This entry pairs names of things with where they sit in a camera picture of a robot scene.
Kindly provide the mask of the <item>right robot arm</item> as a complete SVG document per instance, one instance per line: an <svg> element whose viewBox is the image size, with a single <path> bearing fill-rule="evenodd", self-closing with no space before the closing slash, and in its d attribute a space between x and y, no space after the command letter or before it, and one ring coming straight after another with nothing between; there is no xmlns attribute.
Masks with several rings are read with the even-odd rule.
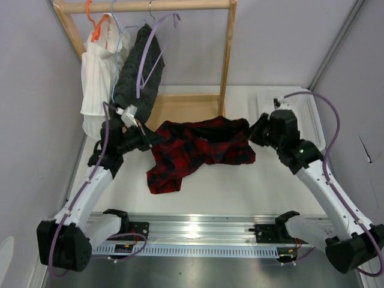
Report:
<svg viewBox="0 0 384 288"><path fill-rule="evenodd" d="M251 142L272 147L313 194L332 223L333 231L289 211L275 220L274 235L281 242L298 238L323 251L331 265L346 274L378 257L383 261L383 225L375 225L349 199L327 171L323 154L311 141L300 138L292 110L264 113L250 128Z"/></svg>

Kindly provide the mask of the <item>lilac plastic hanger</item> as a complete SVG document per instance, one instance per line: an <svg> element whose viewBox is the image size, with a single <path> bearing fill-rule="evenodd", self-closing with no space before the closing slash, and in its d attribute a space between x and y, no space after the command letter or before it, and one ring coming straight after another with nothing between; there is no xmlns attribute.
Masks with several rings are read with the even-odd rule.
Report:
<svg viewBox="0 0 384 288"><path fill-rule="evenodd" d="M161 24L169 17L172 17L173 19L173 26L174 28L177 27L178 25L178 22L181 21L181 18L180 18L180 15L178 13L169 13L165 16L163 16L162 18L160 18L158 21L155 22L155 25L154 27L152 28L152 31L147 39L147 42L145 44L145 47L144 47L144 50L143 50L143 53L142 53L142 57L141 57L141 60L140 60L140 63L139 63L139 69L138 69L138 72L137 72L137 79L136 79L136 98L139 99L140 98L140 95L141 95L141 91L142 89L145 88L145 86L147 85L147 83L149 82L155 68L157 67L160 59L162 58L163 56L163 53L168 45L168 42L165 43L164 47L160 50L160 53L158 54L158 58L156 59L156 61L154 62L154 64L152 64L151 66L151 70L149 71L148 75L146 78L143 77L143 71L144 71L144 67L145 67L145 62L146 62L146 59L147 59L147 56L148 56L148 53L149 53L149 48L151 47L151 44L155 38L155 35L156 35L156 32L158 30L158 28L161 26Z"/></svg>

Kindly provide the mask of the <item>red plaid skirt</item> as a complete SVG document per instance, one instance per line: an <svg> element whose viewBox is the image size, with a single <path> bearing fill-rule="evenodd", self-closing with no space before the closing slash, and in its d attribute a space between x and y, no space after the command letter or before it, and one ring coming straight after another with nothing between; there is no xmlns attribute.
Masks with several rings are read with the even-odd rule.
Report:
<svg viewBox="0 0 384 288"><path fill-rule="evenodd" d="M246 119L218 116L200 122L166 121L155 132L165 141L151 149L155 166L146 173L151 194L179 191L183 178L204 164L235 166L256 161Z"/></svg>

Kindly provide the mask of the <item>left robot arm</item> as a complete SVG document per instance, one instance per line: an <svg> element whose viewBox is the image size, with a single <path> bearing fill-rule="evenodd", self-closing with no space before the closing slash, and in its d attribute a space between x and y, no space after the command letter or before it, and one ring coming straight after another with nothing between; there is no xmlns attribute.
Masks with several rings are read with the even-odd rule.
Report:
<svg viewBox="0 0 384 288"><path fill-rule="evenodd" d="M135 149L147 151L164 142L165 137L141 123L126 127L116 119L103 122L100 136L79 190L51 220L43 220L37 227L40 262L50 269L81 272L88 265L93 249L104 241L138 236L131 231L125 211L108 209L92 224L88 224L88 218L115 179L124 154Z"/></svg>

